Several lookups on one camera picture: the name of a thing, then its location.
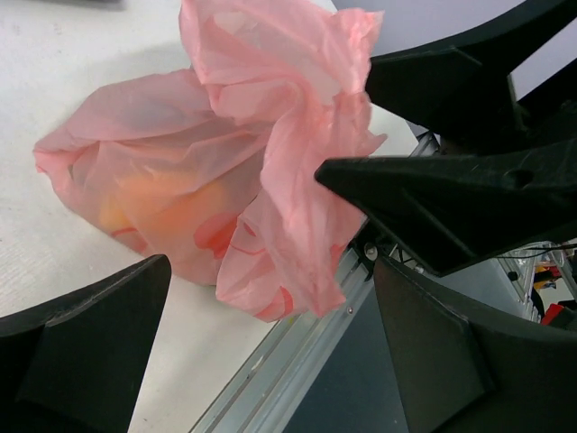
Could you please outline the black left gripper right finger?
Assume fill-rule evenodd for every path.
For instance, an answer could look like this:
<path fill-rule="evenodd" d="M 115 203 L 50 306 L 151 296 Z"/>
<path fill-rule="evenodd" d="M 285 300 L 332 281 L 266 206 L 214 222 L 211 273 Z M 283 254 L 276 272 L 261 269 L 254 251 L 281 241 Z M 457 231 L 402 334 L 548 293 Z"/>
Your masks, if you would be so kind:
<path fill-rule="evenodd" d="M 572 312 L 537 324 L 390 258 L 373 280 L 410 431 L 575 431 Z"/>

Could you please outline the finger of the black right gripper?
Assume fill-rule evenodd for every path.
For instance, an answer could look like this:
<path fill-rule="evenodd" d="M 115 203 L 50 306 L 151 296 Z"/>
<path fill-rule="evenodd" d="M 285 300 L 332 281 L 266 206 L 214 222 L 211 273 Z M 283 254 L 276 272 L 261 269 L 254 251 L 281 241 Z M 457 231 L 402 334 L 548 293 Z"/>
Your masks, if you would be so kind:
<path fill-rule="evenodd" d="M 438 41 L 371 58 L 371 102 L 457 153 L 507 153 L 576 136 L 576 64 L 521 99 L 511 73 L 576 18 L 576 3 L 525 1 Z"/>
<path fill-rule="evenodd" d="M 427 271 L 576 236 L 576 142 L 490 156 L 332 159 L 315 179 Z"/>

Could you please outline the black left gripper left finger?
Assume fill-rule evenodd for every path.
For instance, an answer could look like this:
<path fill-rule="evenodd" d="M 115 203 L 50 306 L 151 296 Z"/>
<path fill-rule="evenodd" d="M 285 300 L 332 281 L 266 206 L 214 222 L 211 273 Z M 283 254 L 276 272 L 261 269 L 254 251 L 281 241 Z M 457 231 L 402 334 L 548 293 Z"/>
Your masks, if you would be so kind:
<path fill-rule="evenodd" d="M 153 255 L 1 319 L 3 432 L 125 432 L 171 279 Z"/>

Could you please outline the pink plastic bag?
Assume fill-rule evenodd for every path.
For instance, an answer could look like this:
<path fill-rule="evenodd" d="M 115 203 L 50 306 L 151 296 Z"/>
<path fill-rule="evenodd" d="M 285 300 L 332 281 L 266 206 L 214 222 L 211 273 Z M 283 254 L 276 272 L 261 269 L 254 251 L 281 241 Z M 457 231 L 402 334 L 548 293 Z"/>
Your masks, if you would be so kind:
<path fill-rule="evenodd" d="M 308 1 L 185 1 L 189 66 L 99 88 L 35 144 L 36 167 L 105 233 L 98 211 L 123 176 L 221 180 L 222 213 L 176 252 L 141 254 L 165 254 L 178 276 L 260 320 L 323 316 L 345 300 L 336 270 L 364 216 L 315 174 L 384 142 L 365 90 L 382 20 Z"/>

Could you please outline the yellow fake mango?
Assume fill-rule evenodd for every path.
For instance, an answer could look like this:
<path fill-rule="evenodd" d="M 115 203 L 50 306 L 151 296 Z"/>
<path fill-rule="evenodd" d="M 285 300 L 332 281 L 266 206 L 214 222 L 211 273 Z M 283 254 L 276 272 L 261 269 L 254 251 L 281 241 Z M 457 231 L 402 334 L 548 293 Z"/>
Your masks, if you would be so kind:
<path fill-rule="evenodd" d="M 123 176 L 102 199 L 97 222 L 139 253 L 174 253 L 178 241 L 229 204 L 230 194 L 221 180 L 198 188 L 195 182 L 196 176 L 186 172 Z"/>

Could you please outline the aluminium table edge rail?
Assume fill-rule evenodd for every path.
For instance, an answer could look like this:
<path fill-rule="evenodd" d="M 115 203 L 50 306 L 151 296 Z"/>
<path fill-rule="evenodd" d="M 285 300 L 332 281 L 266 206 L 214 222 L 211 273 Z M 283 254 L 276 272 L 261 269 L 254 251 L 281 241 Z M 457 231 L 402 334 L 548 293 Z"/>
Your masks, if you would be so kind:
<path fill-rule="evenodd" d="M 365 222 L 337 270 L 345 303 L 322 318 L 306 313 L 277 322 L 193 431 L 281 432 L 373 290 L 373 262 L 395 247 Z"/>

